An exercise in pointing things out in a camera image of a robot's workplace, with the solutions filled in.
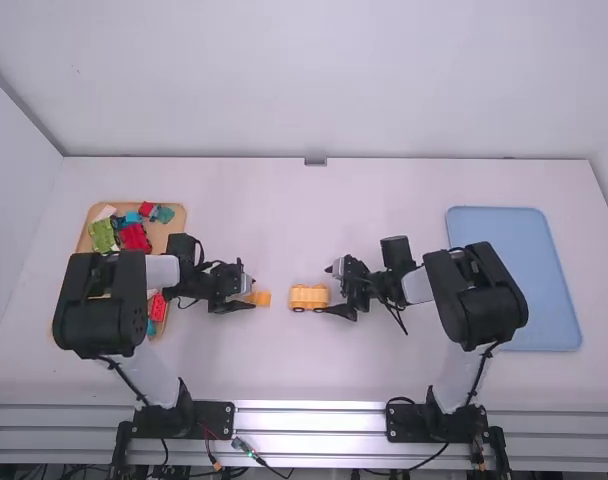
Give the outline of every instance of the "metal rail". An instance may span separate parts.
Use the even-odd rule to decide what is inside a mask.
[[[405,468],[439,444],[391,444],[382,403],[237,401],[237,435],[275,467]],[[110,461],[117,424],[132,407],[0,405],[0,463]],[[608,413],[489,410],[489,423],[506,432],[514,470],[608,471]],[[200,440],[167,440],[171,464],[209,465]],[[254,466],[228,442],[213,450],[223,465]],[[489,466],[492,452],[487,450]],[[428,469],[470,469],[466,445],[451,445]],[[129,462],[163,460],[157,440],[134,440]]]

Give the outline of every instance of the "tabletop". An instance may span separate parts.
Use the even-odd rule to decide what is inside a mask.
[[[395,395],[422,399],[448,342],[433,304],[403,313],[405,337],[379,305],[357,323],[293,313],[289,288],[322,282],[339,300],[324,273],[335,258],[351,253],[379,269],[379,240],[404,234],[419,259],[448,247],[450,207],[524,206],[546,215],[584,341],[572,353],[500,352],[480,401],[500,413],[608,413],[608,208],[583,160],[67,159],[0,325],[0,405],[132,404],[118,379],[59,350],[50,323],[89,206],[151,198],[182,203],[206,258],[241,257],[273,294],[268,309],[227,316],[172,307],[154,348],[194,398],[327,410],[355,402],[357,411]]]

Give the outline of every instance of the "yellow toy car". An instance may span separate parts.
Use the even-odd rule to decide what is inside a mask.
[[[294,285],[291,287],[288,308],[294,312],[313,310],[316,313],[321,313],[328,307],[330,297],[331,295],[326,285],[315,285],[313,287],[301,284]]]

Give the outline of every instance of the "white table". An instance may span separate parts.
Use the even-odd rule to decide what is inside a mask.
[[[587,161],[329,159],[67,159],[0,326],[0,461],[106,463],[130,391],[50,334],[66,262],[98,201],[183,203],[207,259],[240,256],[270,309],[170,313],[159,355],[194,398],[229,399],[235,427],[275,466],[402,468],[436,445],[393,445],[383,402],[421,400],[447,338],[433,304],[404,312],[405,337],[380,306],[357,324],[286,307],[295,283],[324,281],[351,253],[382,266],[379,239],[406,234],[416,259],[448,246],[453,205],[537,207],[546,215],[584,342],[576,353],[503,352],[480,400],[507,432],[514,469],[608,471],[608,209]],[[171,463],[206,464],[204,444],[169,441]],[[221,443],[229,465],[247,460]],[[160,462],[158,441],[131,461]],[[469,468],[453,445],[427,468]]]

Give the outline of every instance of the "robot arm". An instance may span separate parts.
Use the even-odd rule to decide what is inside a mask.
[[[53,318],[57,345],[82,359],[108,364],[130,382],[145,406],[176,408],[186,387],[148,343],[146,290],[161,289],[167,300],[205,299],[213,313],[254,307],[227,298],[249,291],[253,282],[240,259],[235,264],[205,262],[201,250],[195,265],[197,243],[182,233],[169,235],[167,255],[136,250],[72,255]]]
[[[470,403],[476,394],[471,391],[473,385],[479,389],[484,373],[479,368],[480,355],[487,350],[486,355],[490,354],[489,348],[511,340],[515,330],[526,325],[524,295],[488,242],[427,253],[421,266],[411,256],[407,237],[385,238],[380,244],[385,271],[370,272],[351,255],[326,269],[340,280],[346,298],[346,303],[328,307],[326,312],[356,321],[357,311],[368,312],[375,298],[407,333],[399,311],[434,301],[452,343],[429,398],[442,414],[453,413]]]

